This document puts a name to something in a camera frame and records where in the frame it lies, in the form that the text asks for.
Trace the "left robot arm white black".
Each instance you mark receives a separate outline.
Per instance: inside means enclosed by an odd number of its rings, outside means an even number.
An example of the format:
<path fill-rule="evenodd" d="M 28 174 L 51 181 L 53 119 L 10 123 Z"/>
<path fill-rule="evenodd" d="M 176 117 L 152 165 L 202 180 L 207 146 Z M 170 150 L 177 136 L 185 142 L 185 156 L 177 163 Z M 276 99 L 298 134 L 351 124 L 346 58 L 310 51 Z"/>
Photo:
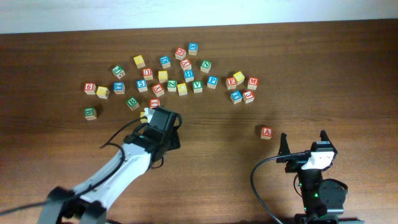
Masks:
<path fill-rule="evenodd" d="M 46 199 L 38 222 L 61 223 L 77 218 L 80 223 L 106 223 L 106 214 L 116 199 L 139 176 L 163 162 L 167 151 L 180 148 L 180 114 L 162 106 L 146 108 L 147 122 L 136 127 L 118 152 L 99 171 L 71 190 L 54 188 Z"/>

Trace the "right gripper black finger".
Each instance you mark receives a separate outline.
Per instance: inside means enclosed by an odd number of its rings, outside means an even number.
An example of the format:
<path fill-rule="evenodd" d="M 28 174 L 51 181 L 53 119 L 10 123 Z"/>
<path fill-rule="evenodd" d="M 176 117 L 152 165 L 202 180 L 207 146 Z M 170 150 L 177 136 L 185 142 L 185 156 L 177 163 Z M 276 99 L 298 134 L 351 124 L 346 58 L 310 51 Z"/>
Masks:
<path fill-rule="evenodd" d="M 321 140 L 321 142 L 331 143 L 325 130 L 320 131 L 320 140 Z"/>
<path fill-rule="evenodd" d="M 290 154 L 289 145 L 287 143 L 287 135 L 285 133 L 281 133 L 280 135 L 280 147 L 279 147 L 279 156 L 286 156 Z"/>

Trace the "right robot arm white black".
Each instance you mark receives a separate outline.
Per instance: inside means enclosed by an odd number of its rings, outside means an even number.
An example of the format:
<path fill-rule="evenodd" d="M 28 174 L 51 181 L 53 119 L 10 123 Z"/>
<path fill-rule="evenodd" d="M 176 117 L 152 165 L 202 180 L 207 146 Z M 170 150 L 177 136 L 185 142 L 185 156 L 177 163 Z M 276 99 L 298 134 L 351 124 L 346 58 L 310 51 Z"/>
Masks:
<path fill-rule="evenodd" d="M 305 212 L 294 216 L 295 223 L 364 223 L 357 218 L 340 218 L 348 186 L 336 179 L 325 179 L 322 172 L 333 165 L 338 151 L 327 136 L 320 132 L 320 140 L 307 151 L 291 153 L 287 135 L 281 134 L 278 163 L 285 164 L 286 173 L 295 173 Z"/>

